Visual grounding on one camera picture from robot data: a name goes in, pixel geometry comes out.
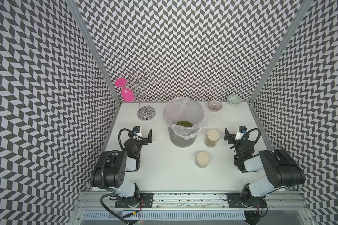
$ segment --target white tabletop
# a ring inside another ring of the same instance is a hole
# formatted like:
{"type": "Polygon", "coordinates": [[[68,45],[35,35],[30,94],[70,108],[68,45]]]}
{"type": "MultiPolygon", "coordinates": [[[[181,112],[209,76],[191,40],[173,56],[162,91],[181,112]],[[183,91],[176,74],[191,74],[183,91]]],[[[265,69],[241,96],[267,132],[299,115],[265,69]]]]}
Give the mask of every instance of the white tabletop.
{"type": "MultiPolygon", "coordinates": [[[[196,138],[195,142],[187,148],[179,148],[172,144],[167,125],[162,118],[167,103],[151,103],[156,115],[151,121],[143,122],[137,117],[138,103],[122,103],[118,117],[115,121],[111,137],[105,151],[120,150],[118,132],[122,128],[133,129],[140,126],[142,136],[147,137],[150,129],[153,130],[153,143],[143,146],[141,150],[141,165],[137,172],[126,172],[125,177],[138,185],[141,191],[155,190],[242,190],[247,183],[256,181],[265,172],[241,173],[233,164],[232,145],[224,141],[224,130],[235,134],[239,126],[246,126],[248,130],[257,128],[253,116],[246,102],[238,106],[230,106],[223,102],[223,108],[212,112],[207,103],[200,103],[208,113],[207,128],[196,138]],[[216,129],[220,139],[213,148],[204,143],[208,130],[216,129]],[[195,164],[195,157],[204,151],[210,155],[210,163],[206,168],[199,168],[195,164]]],[[[255,140],[257,132],[252,132],[249,139],[255,140]]],[[[129,139],[127,132],[122,132],[122,144],[129,139]]],[[[267,150],[262,138],[254,147],[258,151],[267,150]]]]}

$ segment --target patterned bowl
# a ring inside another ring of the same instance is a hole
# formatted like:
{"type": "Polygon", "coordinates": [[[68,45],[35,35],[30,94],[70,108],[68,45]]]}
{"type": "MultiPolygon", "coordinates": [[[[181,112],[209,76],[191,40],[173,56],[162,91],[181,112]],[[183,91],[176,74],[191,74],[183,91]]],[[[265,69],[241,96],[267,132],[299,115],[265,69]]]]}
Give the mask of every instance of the patterned bowl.
{"type": "Polygon", "coordinates": [[[222,109],[223,105],[220,101],[212,100],[212,101],[208,102],[208,107],[209,107],[209,109],[217,112],[217,111],[222,109]]]}
{"type": "Polygon", "coordinates": [[[227,103],[231,106],[236,106],[241,103],[241,99],[238,95],[231,94],[227,97],[227,103]]]}

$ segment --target pink cup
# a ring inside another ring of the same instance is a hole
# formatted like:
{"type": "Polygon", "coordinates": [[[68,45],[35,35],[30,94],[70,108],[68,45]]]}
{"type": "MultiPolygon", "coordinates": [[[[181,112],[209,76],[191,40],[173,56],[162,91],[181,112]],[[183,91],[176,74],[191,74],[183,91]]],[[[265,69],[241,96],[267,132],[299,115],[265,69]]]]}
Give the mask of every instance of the pink cup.
{"type": "Polygon", "coordinates": [[[121,96],[123,97],[124,101],[126,101],[126,102],[131,102],[131,101],[134,101],[134,99],[135,99],[134,93],[132,92],[132,90],[130,90],[127,87],[122,88],[121,96]]]}
{"type": "Polygon", "coordinates": [[[121,96],[123,97],[125,102],[132,102],[135,99],[134,93],[128,87],[124,87],[126,85],[125,78],[119,78],[115,81],[115,86],[121,88],[121,96]]]}

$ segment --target trash can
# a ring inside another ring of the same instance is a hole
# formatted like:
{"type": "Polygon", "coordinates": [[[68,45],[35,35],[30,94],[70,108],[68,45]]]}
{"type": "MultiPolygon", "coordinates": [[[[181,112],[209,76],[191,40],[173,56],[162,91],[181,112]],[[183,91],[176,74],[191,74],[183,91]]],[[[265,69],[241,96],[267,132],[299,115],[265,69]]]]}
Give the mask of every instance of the trash can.
{"type": "Polygon", "coordinates": [[[207,113],[196,101],[179,97],[172,99],[163,112],[169,136],[174,145],[185,148],[193,144],[196,136],[207,126],[207,113]],[[192,127],[177,125],[178,121],[188,121],[192,127]]]}

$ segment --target metal frame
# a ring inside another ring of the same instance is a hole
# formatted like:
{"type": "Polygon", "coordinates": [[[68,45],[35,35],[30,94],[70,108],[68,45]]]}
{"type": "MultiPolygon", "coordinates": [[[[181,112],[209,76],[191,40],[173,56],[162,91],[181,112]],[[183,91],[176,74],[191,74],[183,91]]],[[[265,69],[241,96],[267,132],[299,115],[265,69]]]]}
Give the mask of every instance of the metal frame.
{"type": "MultiPolygon", "coordinates": [[[[225,193],[241,193],[241,191],[152,191],[153,207],[144,208],[144,211],[238,211],[239,208],[229,208],[225,193]]],[[[107,191],[85,191],[79,195],[69,225],[80,224],[86,210],[104,210],[99,200],[107,191]]],[[[305,225],[315,225],[309,207],[300,191],[275,191],[266,196],[268,210],[298,210],[305,225]]],[[[128,209],[115,208],[115,201],[104,199],[104,203],[113,211],[122,212],[128,209]]]]}
{"type": "Polygon", "coordinates": [[[101,71],[101,73],[102,73],[102,75],[103,75],[103,77],[106,81],[106,84],[108,85],[109,90],[112,92],[114,100],[118,104],[120,104],[121,101],[120,101],[120,99],[119,99],[119,97],[116,93],[116,90],[113,86],[113,83],[111,82],[108,71],[105,69],[103,60],[99,55],[98,49],[96,48],[94,41],[89,34],[88,28],[86,27],[84,21],[82,20],[81,13],[79,12],[79,9],[76,5],[75,0],[65,0],[65,2],[67,4],[68,9],[71,12],[73,19],[76,21],[76,24],[77,24],[79,30],[81,31],[81,34],[82,34],[85,42],[87,43],[88,48],[90,49],[97,65],[99,67],[99,70],[101,71]]]}
{"type": "Polygon", "coordinates": [[[259,93],[262,91],[264,84],[267,82],[271,72],[274,70],[275,66],[277,65],[280,57],[282,56],[283,52],[287,48],[290,40],[294,36],[299,24],[302,22],[304,16],[307,14],[310,6],[312,5],[313,0],[303,0],[301,6],[298,9],[297,14],[294,16],[292,23],[289,25],[287,32],[284,34],[282,41],[279,43],[277,50],[275,51],[273,58],[270,60],[268,67],[266,68],[262,78],[260,79],[257,87],[255,88],[252,96],[249,99],[250,103],[253,103],[259,93]]]}
{"type": "Polygon", "coordinates": [[[262,133],[261,136],[262,136],[262,138],[263,138],[263,141],[264,141],[265,146],[267,147],[267,149],[268,149],[269,151],[274,151],[274,147],[272,146],[272,143],[271,143],[271,141],[270,141],[270,138],[268,137],[268,134],[267,134],[267,132],[265,131],[265,129],[264,129],[262,123],[260,122],[260,119],[259,119],[259,117],[258,117],[258,115],[257,115],[257,113],[256,113],[256,110],[254,109],[254,107],[252,106],[252,104],[250,104],[249,102],[248,102],[248,107],[249,107],[249,109],[250,109],[250,112],[252,113],[252,116],[253,116],[253,118],[254,118],[254,121],[255,121],[256,124],[257,124],[258,129],[259,129],[259,130],[261,131],[261,133],[262,133]]]}
{"type": "MultiPolygon", "coordinates": [[[[261,80],[259,81],[257,87],[255,88],[250,100],[248,102],[249,109],[253,115],[253,118],[262,132],[262,138],[266,144],[266,147],[273,151],[274,148],[271,145],[270,139],[267,136],[267,133],[262,126],[260,119],[253,107],[252,103],[255,101],[260,91],[263,89],[265,83],[267,82],[271,72],[275,68],[276,64],[280,60],[283,52],[285,51],[287,45],[292,39],[295,31],[297,30],[299,24],[302,22],[304,16],[309,10],[313,0],[303,0],[297,14],[295,15],[292,23],[289,26],[288,31],[284,35],[284,38],[279,44],[277,51],[274,53],[273,58],[271,59],[266,71],[264,72],[261,80]]],[[[109,90],[112,92],[115,101],[118,104],[117,111],[111,128],[106,137],[105,143],[103,145],[102,151],[104,151],[108,145],[109,137],[112,132],[112,128],[116,121],[117,115],[120,111],[121,101],[116,93],[116,89],[111,82],[108,71],[105,69],[102,58],[99,55],[99,52],[94,44],[93,39],[91,38],[88,28],[85,25],[81,13],[76,5],[75,0],[66,0],[67,7],[72,13],[73,19],[76,21],[78,28],[80,29],[84,40],[86,41],[93,57],[103,74],[103,77],[108,85],[109,90]]],[[[231,209],[228,206],[228,203],[223,199],[223,194],[232,192],[240,193],[241,191],[153,191],[153,208],[143,209],[143,210],[222,210],[222,211],[233,211],[239,209],[231,209]]],[[[106,191],[85,191],[80,193],[78,197],[78,202],[73,208],[72,215],[68,221],[68,224],[80,224],[81,218],[85,210],[103,210],[99,200],[100,197],[106,194],[106,191]]],[[[304,197],[299,191],[276,191],[266,197],[269,210],[298,210],[303,223],[305,225],[314,225],[316,224],[315,220],[311,216],[311,211],[309,210],[308,205],[306,204],[304,197]]],[[[109,198],[104,200],[105,204],[114,209],[115,201],[109,200],[109,198]]]]}

